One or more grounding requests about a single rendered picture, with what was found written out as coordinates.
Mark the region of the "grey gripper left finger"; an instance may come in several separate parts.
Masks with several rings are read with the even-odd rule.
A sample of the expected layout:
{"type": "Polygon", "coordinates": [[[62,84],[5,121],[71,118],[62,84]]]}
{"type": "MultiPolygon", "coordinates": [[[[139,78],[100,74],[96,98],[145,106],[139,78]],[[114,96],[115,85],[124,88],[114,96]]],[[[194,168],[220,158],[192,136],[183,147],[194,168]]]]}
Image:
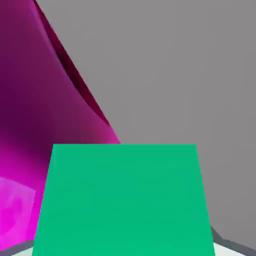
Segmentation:
{"type": "Polygon", "coordinates": [[[34,240],[27,240],[0,251],[0,256],[32,256],[34,240]]]}

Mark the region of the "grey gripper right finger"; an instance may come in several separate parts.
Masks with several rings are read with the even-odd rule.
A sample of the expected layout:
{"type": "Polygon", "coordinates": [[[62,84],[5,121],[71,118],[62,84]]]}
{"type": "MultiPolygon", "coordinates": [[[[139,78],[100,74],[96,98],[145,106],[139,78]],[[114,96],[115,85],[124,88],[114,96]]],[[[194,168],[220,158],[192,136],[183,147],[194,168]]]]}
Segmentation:
{"type": "Polygon", "coordinates": [[[256,256],[256,249],[222,238],[212,226],[211,233],[214,244],[245,256],[256,256]]]}

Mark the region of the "small green cube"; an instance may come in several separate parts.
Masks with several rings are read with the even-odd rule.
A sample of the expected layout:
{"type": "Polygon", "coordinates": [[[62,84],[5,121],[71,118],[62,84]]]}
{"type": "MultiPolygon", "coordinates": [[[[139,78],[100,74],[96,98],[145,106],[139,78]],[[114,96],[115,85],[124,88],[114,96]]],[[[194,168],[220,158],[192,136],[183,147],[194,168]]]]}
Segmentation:
{"type": "Polygon", "coordinates": [[[196,146],[54,145],[32,256],[215,256],[196,146]]]}

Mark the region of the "small pink cube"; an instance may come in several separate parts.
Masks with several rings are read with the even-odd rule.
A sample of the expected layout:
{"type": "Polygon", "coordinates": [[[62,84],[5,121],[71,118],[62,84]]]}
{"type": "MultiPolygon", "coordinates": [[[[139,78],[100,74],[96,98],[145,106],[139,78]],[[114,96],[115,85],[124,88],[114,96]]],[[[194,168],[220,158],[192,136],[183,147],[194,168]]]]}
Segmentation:
{"type": "Polygon", "coordinates": [[[34,199],[33,189],[0,177],[0,250],[28,239],[34,199]]]}

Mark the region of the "large magenta box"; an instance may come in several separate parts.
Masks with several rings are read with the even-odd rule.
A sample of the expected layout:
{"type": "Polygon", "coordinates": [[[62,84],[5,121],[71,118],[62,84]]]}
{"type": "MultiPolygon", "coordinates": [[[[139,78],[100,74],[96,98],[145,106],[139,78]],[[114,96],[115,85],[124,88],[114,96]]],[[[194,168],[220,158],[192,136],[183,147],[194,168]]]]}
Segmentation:
{"type": "Polygon", "coordinates": [[[37,1],[0,0],[0,178],[35,191],[26,241],[53,144],[118,142],[37,1]]]}

